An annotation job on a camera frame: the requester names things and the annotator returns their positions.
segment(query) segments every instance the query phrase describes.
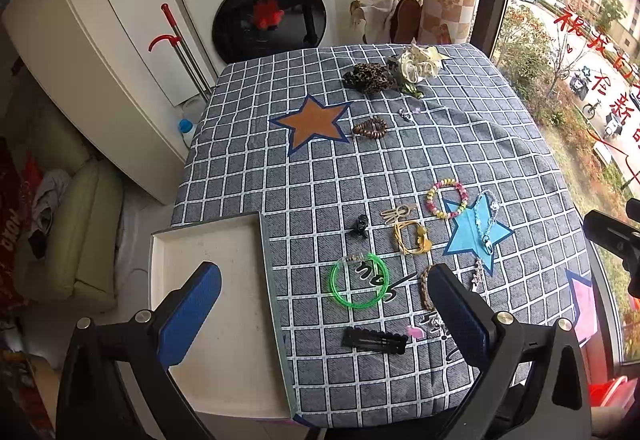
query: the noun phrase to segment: yellow hair tie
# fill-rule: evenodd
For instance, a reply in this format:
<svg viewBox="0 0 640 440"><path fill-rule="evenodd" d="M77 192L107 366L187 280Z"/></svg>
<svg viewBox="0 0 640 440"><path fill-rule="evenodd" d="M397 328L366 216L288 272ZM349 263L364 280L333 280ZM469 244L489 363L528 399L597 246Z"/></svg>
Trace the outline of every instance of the yellow hair tie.
<svg viewBox="0 0 640 440"><path fill-rule="evenodd" d="M418 244L418 248L416 248L415 250L407 248L402 242L402 233L400 231L405 227L408 227L409 225L415 225L417 227L418 236L416 242ZM400 252L402 252L403 254L415 255L422 254L431 250L431 241L429 241L427 238L427 229L425 229L424 226L417 221L398 221L394 225L394 237L398 242L398 248L400 249Z"/></svg>

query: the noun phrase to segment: scooter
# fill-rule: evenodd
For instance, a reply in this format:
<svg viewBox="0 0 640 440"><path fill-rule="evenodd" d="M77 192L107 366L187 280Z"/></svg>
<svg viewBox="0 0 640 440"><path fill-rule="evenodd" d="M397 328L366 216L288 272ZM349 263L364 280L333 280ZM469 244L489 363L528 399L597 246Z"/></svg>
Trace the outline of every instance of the scooter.
<svg viewBox="0 0 640 440"><path fill-rule="evenodd" d="M580 71L576 71L569 81L569 87L578 95L580 100L584 100L589 92L589 83L591 82L591 70L588 66L584 66Z"/></svg>
<svg viewBox="0 0 640 440"><path fill-rule="evenodd" d="M606 126L604 126L604 137L613 138L622 134L622 126L624 122L614 112L606 116Z"/></svg>

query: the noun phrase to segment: blue plaid tablecloth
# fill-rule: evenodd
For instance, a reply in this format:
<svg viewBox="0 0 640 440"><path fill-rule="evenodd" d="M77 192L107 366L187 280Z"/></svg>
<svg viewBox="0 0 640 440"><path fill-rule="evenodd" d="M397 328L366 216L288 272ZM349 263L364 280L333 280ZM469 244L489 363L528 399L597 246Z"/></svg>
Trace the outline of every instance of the blue plaid tablecloth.
<svg viewBox="0 0 640 440"><path fill-rule="evenodd" d="M404 334L407 325L420 324L427 312L418 277L428 264L446 263L470 284L475 257L443 255L452 223L426 210L425 192L434 182L455 177L470 200L489 188L504 201L498 220L514 234L497 245L493 275L479 290L495 311L510 311L524 323L573 320L566 271L590 277L580 217L558 165L484 54L470 44L440 46L452 59L419 86L421 100L393 90L366 96L343 86L340 77L355 63L383 63L403 49L316 48L226 67L198 126L175 204L172 225L245 211L266 215L298 414L319 426L427 416L457 405L477 375L450 337L413 339L402 356L341 345L348 326ZM300 108L307 95L322 105L353 101L338 122L348 136L372 115L386 121L388 133L379 140L311 140L288 156L288 130L270 120ZM420 113L405 121L400 108ZM380 211L400 203L417 204L416 219L433 243L429 253L398 252ZM360 214L370 220L367 239L346 232ZM384 259L392 282L409 279L390 301L347 310L330 296L328 274L341 256L366 251ZM356 300L375 290L357 277L350 286ZM526 373L521 366L516 378Z"/></svg>

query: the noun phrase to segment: blue gripper pad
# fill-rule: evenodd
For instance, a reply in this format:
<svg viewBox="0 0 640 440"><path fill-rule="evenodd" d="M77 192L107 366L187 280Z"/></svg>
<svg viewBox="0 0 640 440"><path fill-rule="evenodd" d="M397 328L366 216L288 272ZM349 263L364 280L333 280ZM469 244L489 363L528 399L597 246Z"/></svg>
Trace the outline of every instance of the blue gripper pad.
<svg viewBox="0 0 640 440"><path fill-rule="evenodd" d="M459 295L458 290L451 285L452 282L460 284L458 279L453 274L451 277L451 280L446 277L443 270L431 269L428 277L429 295L466 363L482 371L489 363L489 333ZM467 296L480 297L472 293L468 293ZM491 315L489 306L486 308L488 315Z"/></svg>
<svg viewBox="0 0 640 440"><path fill-rule="evenodd" d="M166 370L182 362L220 296L220 269L213 263L205 265L204 273L178 303L158 335L158 360Z"/></svg>

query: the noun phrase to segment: green bracelet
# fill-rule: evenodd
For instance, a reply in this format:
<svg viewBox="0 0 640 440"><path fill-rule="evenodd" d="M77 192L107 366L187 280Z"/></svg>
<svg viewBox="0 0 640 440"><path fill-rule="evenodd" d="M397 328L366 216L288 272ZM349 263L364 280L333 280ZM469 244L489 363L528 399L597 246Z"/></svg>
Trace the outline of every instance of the green bracelet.
<svg viewBox="0 0 640 440"><path fill-rule="evenodd" d="M371 308L372 306L378 304L378 301L380 301L380 299L382 299L386 294L386 289L389 288L389 270L387 269L385 262L372 253L368 253L365 256L365 259L371 261L374 267L377 268L377 275L380 275L380 272L382 272L382 287L380 287L380 291L378 292L378 294L369 301L366 301L364 303L351 303L347 301L347 299L338 294L338 289L335 286L335 276L337 275L338 269L340 268L339 262L336 262L331 269L331 274L329 274L329 288L331 289L332 295L342 306L353 308L354 310L364 310L367 308Z"/></svg>

